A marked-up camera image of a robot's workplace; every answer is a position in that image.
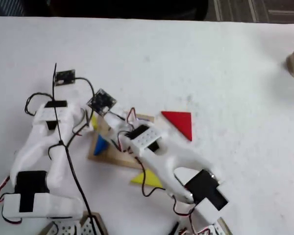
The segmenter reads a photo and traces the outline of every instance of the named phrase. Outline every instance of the red wire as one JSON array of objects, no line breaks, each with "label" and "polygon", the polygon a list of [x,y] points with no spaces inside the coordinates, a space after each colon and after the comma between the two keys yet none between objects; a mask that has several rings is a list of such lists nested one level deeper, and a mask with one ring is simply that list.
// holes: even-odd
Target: red wire
[{"label": "red wire", "polygon": [[127,118],[126,118],[126,123],[128,123],[128,118],[129,116],[131,115],[132,111],[134,112],[134,117],[136,119],[136,110],[134,107],[131,108],[131,110],[129,111],[128,115],[127,115]]},{"label": "red wire", "polygon": [[4,181],[3,183],[0,185],[0,192],[1,192],[1,189],[3,189],[3,187],[8,183],[8,181],[10,180],[10,176],[8,176]]},{"label": "red wire", "polygon": [[210,235],[210,229],[208,229],[208,228],[206,228],[206,229],[200,231],[200,232],[197,233],[197,234],[200,235],[200,234],[203,234],[203,233],[205,233],[205,232],[207,232],[207,231],[208,231],[208,235]]}]

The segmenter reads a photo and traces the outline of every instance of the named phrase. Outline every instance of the wooden board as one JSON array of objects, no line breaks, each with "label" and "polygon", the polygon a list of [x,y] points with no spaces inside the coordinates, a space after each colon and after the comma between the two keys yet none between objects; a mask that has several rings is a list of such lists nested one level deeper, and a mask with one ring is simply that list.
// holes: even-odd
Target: wooden board
[{"label": "wooden board", "polygon": [[[138,118],[148,119],[151,122],[154,122],[154,117],[152,116],[146,116],[146,115],[140,115],[137,114]],[[121,165],[131,168],[137,168],[141,169],[142,167],[136,162],[136,160],[133,158],[133,156],[129,155],[128,153],[121,153],[118,151],[114,146],[109,145],[109,147],[102,151],[98,155],[94,155],[94,150],[96,147],[97,139],[98,139],[98,133],[105,133],[109,129],[108,124],[104,121],[102,117],[98,118],[98,129],[94,133],[93,142],[90,148],[90,152],[88,155],[88,159],[94,160],[97,162],[105,162],[115,165]]]}]

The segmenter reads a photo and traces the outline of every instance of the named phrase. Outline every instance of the white tabletop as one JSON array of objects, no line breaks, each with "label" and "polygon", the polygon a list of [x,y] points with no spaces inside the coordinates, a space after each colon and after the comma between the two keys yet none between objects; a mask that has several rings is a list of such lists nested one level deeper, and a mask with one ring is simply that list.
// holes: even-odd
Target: white tabletop
[{"label": "white tabletop", "polygon": [[[0,18],[0,183],[31,130],[25,101],[51,92],[57,62],[139,113],[192,112],[193,142],[174,137],[225,174],[234,234],[294,234],[294,78],[284,66],[293,49],[294,24]],[[167,234],[173,201],[163,192],[144,198],[129,184],[138,170],[87,160],[90,142],[76,138],[71,155],[109,233]],[[79,196],[69,171],[61,191]],[[0,216],[0,234],[46,224]]]}]

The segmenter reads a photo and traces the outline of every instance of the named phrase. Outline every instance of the black wire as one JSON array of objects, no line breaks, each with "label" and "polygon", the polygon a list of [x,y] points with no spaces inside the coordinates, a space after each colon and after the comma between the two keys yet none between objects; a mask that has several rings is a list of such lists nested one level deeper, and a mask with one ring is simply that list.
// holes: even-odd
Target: black wire
[{"label": "black wire", "polygon": [[5,218],[3,216],[3,206],[2,206],[2,209],[1,209],[1,216],[5,220],[5,222],[8,222],[9,224],[18,225],[18,224],[21,224],[21,222],[22,222],[22,218],[20,220],[18,220],[18,221],[12,221],[12,220],[9,220],[9,219]]},{"label": "black wire", "polygon": [[[92,89],[93,97],[95,96],[95,90],[94,90],[94,87],[93,87],[92,83],[91,83],[87,78],[84,78],[84,77],[76,77],[75,80],[84,80],[84,81],[86,81],[86,82],[89,84],[90,88]],[[90,114],[89,120],[92,119],[93,114],[94,114],[94,111],[93,111],[93,109],[92,109],[92,112],[91,112],[91,114]]]},{"label": "black wire", "polygon": [[50,160],[52,160],[52,158],[51,158],[51,156],[50,156],[50,150],[51,150],[53,147],[61,146],[61,145],[62,145],[62,144],[57,143],[57,144],[51,145],[51,146],[48,148],[48,156],[49,156]]},{"label": "black wire", "polygon": [[[52,78],[52,101],[53,102],[55,102],[55,99],[54,99],[54,86],[55,86],[55,72],[56,72],[56,70],[57,70],[57,63],[55,63],[55,65],[54,65],[53,78]],[[56,109],[55,105],[53,106],[53,108],[54,108],[55,119],[57,121],[59,138],[60,138],[60,141],[62,141],[60,127],[59,127],[59,119],[58,119],[57,109]]]},{"label": "black wire", "polygon": [[25,105],[25,108],[24,108],[25,113],[28,114],[28,115],[31,115],[31,116],[35,116],[36,112],[35,112],[34,114],[31,113],[31,112],[28,110],[28,105],[29,105],[30,101],[31,101],[36,95],[44,95],[44,96],[49,97],[51,100],[53,100],[53,99],[52,99],[52,96],[51,96],[50,94],[48,94],[48,93],[36,92],[36,93],[32,94],[29,98],[27,98],[26,105]]},{"label": "black wire", "polygon": [[149,194],[145,194],[145,181],[146,181],[146,170],[144,168],[144,165],[142,164],[142,162],[138,159],[138,157],[135,157],[136,161],[141,165],[142,169],[143,169],[143,183],[142,183],[142,193],[145,197],[149,197],[152,195],[153,192],[155,192],[156,189],[161,189],[161,190],[165,190],[165,188],[160,188],[160,187],[155,187],[153,188]]},{"label": "black wire", "polygon": [[116,114],[116,113],[111,112],[110,110],[108,111],[108,113],[111,113],[111,114],[117,116],[119,119],[125,121],[125,118],[121,117],[120,115],[118,115],[118,114]]},{"label": "black wire", "polygon": [[82,123],[82,121],[84,120],[84,118],[85,118],[86,111],[85,111],[85,109],[82,109],[82,110],[84,111],[83,117],[82,117],[82,119],[80,120],[80,122],[79,122],[77,125],[75,125],[75,126],[73,127],[73,129],[72,129],[72,133],[73,133],[73,134],[75,134],[75,132],[74,132],[74,128],[76,128],[78,125],[80,125],[80,124]]},{"label": "black wire", "polygon": [[56,222],[52,222],[54,225],[55,225],[55,227],[57,228],[57,232],[54,234],[54,235],[57,235],[58,233],[59,233],[59,227],[58,227],[58,225],[56,224]]},{"label": "black wire", "polygon": [[115,143],[113,139],[111,139],[111,142],[115,146],[115,148],[121,152],[121,150],[119,149],[117,143]]},{"label": "black wire", "polygon": [[87,212],[88,212],[88,216],[90,217],[90,222],[91,222],[91,225],[92,225],[92,228],[93,228],[94,235],[96,235],[97,233],[96,233],[94,221],[92,220],[92,212],[91,212],[90,207],[88,205],[88,201],[86,199],[86,196],[84,194],[84,191],[83,191],[81,185],[79,184],[79,181],[78,181],[77,176],[75,174],[73,163],[72,163],[72,160],[71,160],[71,157],[70,157],[70,153],[69,153],[69,149],[66,146],[65,146],[65,151],[67,153],[67,158],[68,158],[68,162],[69,162],[69,165],[70,165],[71,173],[73,175],[73,178],[74,178],[74,181],[76,183],[76,186],[77,186],[80,194],[82,195],[82,198],[84,200],[84,203],[85,203],[85,206],[86,206],[86,209],[87,209]]},{"label": "black wire", "polygon": [[[54,72],[53,72],[53,80],[52,80],[52,100],[54,101],[54,85],[55,85],[55,72],[56,72],[56,67],[57,67],[57,64],[55,64],[54,66]],[[89,80],[87,80],[86,78],[76,78],[76,79],[82,79],[82,80],[85,80],[89,83],[91,89],[92,89],[92,92],[93,92],[93,95],[95,95],[95,92],[94,92],[94,88],[92,86],[92,84],[90,83]],[[74,139],[74,137],[85,127],[88,125],[88,123],[84,124],[81,128],[79,128],[79,130],[77,132],[75,132],[73,134],[73,136],[70,138],[70,140],[68,141],[67,145],[65,145],[62,141],[62,138],[61,138],[61,133],[60,133],[60,128],[59,128],[59,120],[58,120],[58,115],[57,115],[57,111],[56,111],[56,108],[54,108],[54,112],[55,112],[55,118],[56,118],[56,121],[58,123],[58,132],[59,132],[59,138],[60,138],[60,141],[59,141],[59,144],[55,144],[53,145],[53,147],[56,147],[56,146],[64,146],[65,147],[65,152],[66,152],[66,155],[67,155],[67,159],[68,159],[68,162],[69,162],[69,165],[70,165],[70,169],[71,169],[71,173],[73,175],[73,178],[74,178],[74,181],[76,183],[76,186],[80,192],[80,194],[82,195],[82,198],[84,200],[84,203],[85,203],[85,206],[86,206],[86,209],[87,209],[87,212],[88,212],[88,216],[91,218],[92,216],[92,212],[90,210],[90,207],[89,207],[89,204],[88,204],[88,201],[86,199],[86,196],[84,194],[84,191],[82,189],[82,187],[80,186],[80,183],[77,179],[77,176],[76,176],[76,173],[75,173],[75,170],[74,170],[74,167],[73,167],[73,163],[72,163],[72,160],[71,160],[71,156],[70,156],[70,153],[69,153],[69,146],[72,142],[72,140]],[[91,219],[90,220],[91,222],[91,225],[92,225],[92,229],[93,229],[93,233],[94,235],[97,235],[96,233],[96,229],[95,229],[95,225],[94,225],[94,221]]]},{"label": "black wire", "polygon": [[5,193],[3,193],[1,196],[0,196],[0,201],[1,201],[1,199],[3,198],[3,196],[5,196],[5,195],[7,195],[7,194],[13,194],[12,192],[5,192]]}]

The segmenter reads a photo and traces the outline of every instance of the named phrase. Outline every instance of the cable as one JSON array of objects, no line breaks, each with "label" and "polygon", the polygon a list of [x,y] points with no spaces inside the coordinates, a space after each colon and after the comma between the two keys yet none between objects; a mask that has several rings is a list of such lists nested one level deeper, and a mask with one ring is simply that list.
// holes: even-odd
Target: cable
[{"label": "cable", "polygon": [[174,211],[174,213],[176,213],[177,215],[182,216],[182,217],[189,216],[191,213],[193,213],[195,207],[197,206],[197,205],[195,205],[193,208],[191,208],[188,213],[180,213],[180,212],[177,212],[176,211],[176,202],[177,202],[177,200],[176,200],[175,196],[173,195],[172,198],[174,199],[174,204],[173,204],[173,211]]},{"label": "cable", "polygon": [[[57,64],[55,64],[55,66],[54,66],[53,80],[52,80],[52,100],[53,100],[53,101],[54,101],[54,85],[55,85],[55,72],[56,72],[56,67],[57,67]],[[91,89],[92,89],[93,95],[95,94],[95,92],[94,92],[94,88],[93,88],[93,86],[92,86],[92,84],[90,83],[89,80],[87,80],[86,78],[77,78],[77,79],[82,79],[82,80],[87,81],[87,82],[89,83]],[[50,151],[51,148],[56,147],[56,146],[59,146],[59,145],[62,145],[62,146],[65,147],[65,152],[66,152],[67,159],[68,159],[68,162],[69,162],[69,165],[70,165],[71,173],[72,173],[72,175],[73,175],[73,178],[74,178],[74,181],[75,181],[75,183],[76,183],[76,186],[77,186],[77,188],[78,188],[79,192],[81,193],[82,198],[83,198],[83,200],[84,200],[84,203],[85,203],[85,206],[86,206],[86,209],[87,209],[87,212],[88,212],[88,216],[90,217],[90,222],[91,222],[91,225],[92,225],[93,233],[94,233],[94,235],[97,235],[97,233],[96,233],[96,229],[95,229],[95,225],[94,225],[94,221],[92,220],[92,212],[91,212],[91,210],[90,210],[90,207],[89,207],[88,201],[87,201],[86,196],[85,196],[85,194],[84,194],[84,191],[83,191],[83,189],[82,189],[82,187],[81,187],[81,185],[80,185],[80,183],[79,183],[79,181],[78,181],[78,179],[77,179],[77,176],[76,176],[76,173],[75,173],[75,170],[74,170],[74,167],[73,167],[73,163],[72,163],[72,160],[71,160],[71,156],[70,156],[70,153],[69,153],[69,146],[70,146],[71,142],[73,141],[74,137],[75,137],[75,136],[76,136],[76,135],[77,135],[77,134],[78,134],[78,133],[79,133],[79,132],[80,132],[80,131],[86,126],[86,125],[88,125],[88,123],[84,124],[81,128],[79,128],[79,130],[73,134],[73,136],[70,138],[70,140],[68,141],[67,145],[65,146],[65,144],[63,143],[62,138],[61,138],[61,132],[60,132],[59,120],[58,120],[58,115],[57,115],[56,108],[54,108],[54,113],[55,113],[56,121],[57,121],[57,123],[58,123],[57,126],[58,126],[58,132],[59,132],[59,138],[60,138],[60,141],[59,141],[59,144],[55,144],[55,145],[49,147],[48,151]]]},{"label": "cable", "polygon": [[51,145],[51,146],[48,148],[48,156],[49,156],[50,160],[52,160],[52,158],[51,158],[51,156],[50,156],[50,150],[51,150],[53,147],[61,146],[61,145],[62,145],[62,144],[57,143],[57,144]]},{"label": "cable", "polygon": [[128,123],[128,118],[129,116],[131,115],[132,111],[134,112],[134,117],[136,119],[136,110],[134,107],[131,108],[131,110],[129,111],[128,115],[127,115],[127,118],[126,118],[126,123]]},{"label": "cable", "polygon": [[[56,72],[56,70],[57,70],[57,63],[55,63],[55,65],[54,65],[54,71],[53,71],[53,77],[52,77],[52,101],[53,102],[55,102],[55,99],[54,99],[54,86],[55,86],[55,75],[56,75],[55,72]],[[60,127],[59,127],[59,119],[58,119],[58,114],[57,114],[57,108],[55,107],[55,105],[53,106],[53,108],[54,108],[55,119],[57,121],[59,138],[60,138],[60,141],[62,141]]]},{"label": "cable", "polygon": [[190,221],[190,224],[191,224],[191,229],[192,229],[193,235],[205,235],[206,232],[208,232],[207,235],[210,235],[210,229],[209,228],[205,228],[204,230],[201,230],[198,233],[195,231],[195,228],[194,228],[193,222],[192,222],[192,213],[190,213],[190,215],[189,215],[189,221]]},{"label": "cable", "polygon": [[120,115],[118,115],[118,114],[115,114],[115,113],[111,112],[110,110],[108,111],[108,113],[111,113],[111,114],[113,114],[113,115],[117,116],[119,119],[121,119],[121,120],[125,121],[125,118],[121,117],[121,116],[120,116]]},{"label": "cable", "polygon": [[21,224],[21,222],[22,222],[22,218],[20,220],[18,220],[18,221],[12,221],[12,220],[9,220],[9,219],[5,218],[3,216],[3,206],[2,206],[2,209],[1,209],[1,216],[5,220],[5,222],[8,222],[9,224],[18,225],[18,224]]},{"label": "cable", "polygon": [[73,133],[73,134],[75,134],[75,132],[74,132],[74,128],[76,128],[77,126],[79,126],[79,125],[82,123],[82,121],[84,120],[85,116],[86,116],[86,111],[85,111],[85,109],[81,109],[81,110],[84,111],[84,114],[83,114],[83,117],[81,118],[80,122],[72,128],[72,133]]},{"label": "cable", "polygon": [[121,141],[120,141],[120,133],[122,133],[122,132],[129,133],[129,131],[119,131],[118,132],[118,145],[119,145],[120,152],[123,152],[123,147],[122,147],[122,144],[121,144]]},{"label": "cable", "polygon": [[84,203],[85,203],[85,206],[86,206],[86,209],[87,209],[87,212],[88,212],[88,216],[90,217],[90,222],[91,222],[91,225],[92,225],[92,229],[93,229],[94,235],[96,235],[97,233],[96,233],[94,221],[92,220],[92,212],[91,212],[90,207],[88,205],[88,201],[86,199],[86,196],[84,194],[84,191],[83,191],[82,187],[80,186],[79,181],[77,179],[77,176],[75,174],[73,163],[72,163],[72,160],[71,160],[71,157],[70,157],[70,153],[69,153],[69,149],[66,146],[65,146],[65,151],[67,153],[67,158],[68,158],[68,162],[69,162],[69,165],[70,165],[71,173],[73,175],[73,178],[74,178],[74,181],[76,183],[76,186],[77,186],[80,194],[82,195],[82,198],[84,200]]},{"label": "cable", "polygon": [[28,105],[29,105],[30,101],[31,101],[36,95],[44,95],[44,96],[47,96],[47,97],[49,97],[49,98],[52,99],[52,96],[51,96],[50,94],[48,94],[48,93],[42,93],[42,92],[36,92],[36,93],[32,94],[29,98],[27,98],[27,101],[26,101],[26,105],[25,105],[24,111],[25,111],[26,114],[31,115],[31,116],[35,116],[36,112],[35,112],[34,114],[31,113],[31,112],[28,110]]},{"label": "cable", "polygon": [[152,195],[153,192],[155,192],[156,189],[161,189],[161,190],[165,190],[165,188],[160,188],[160,187],[155,187],[153,188],[150,193],[146,194],[145,193],[145,182],[146,182],[146,170],[144,168],[144,165],[142,164],[142,162],[138,159],[138,157],[135,157],[136,161],[139,163],[139,165],[141,165],[142,170],[143,170],[143,183],[142,183],[142,194],[145,197],[149,197]]},{"label": "cable", "polygon": [[54,235],[57,235],[58,233],[59,233],[59,226],[56,224],[56,222],[52,222],[54,225],[55,225],[55,227],[57,228],[57,232],[54,234]]},{"label": "cable", "polygon": [[[5,178],[5,180],[1,183],[1,185],[0,185],[0,192],[4,188],[4,186],[8,183],[9,180],[10,180],[10,176],[7,176]],[[0,196],[0,202],[3,202],[3,200],[4,200],[3,196],[6,195],[6,194],[8,194],[8,193],[4,193],[3,195]]]},{"label": "cable", "polygon": [[[91,83],[87,78],[84,78],[84,77],[76,77],[75,80],[84,80],[84,81],[86,81],[86,82],[89,84],[90,88],[92,89],[93,97],[95,96],[95,90],[94,90],[94,87],[93,87],[92,83]],[[93,114],[94,114],[94,111],[93,111],[93,109],[92,109],[92,112],[90,113],[89,120],[92,119]]]}]

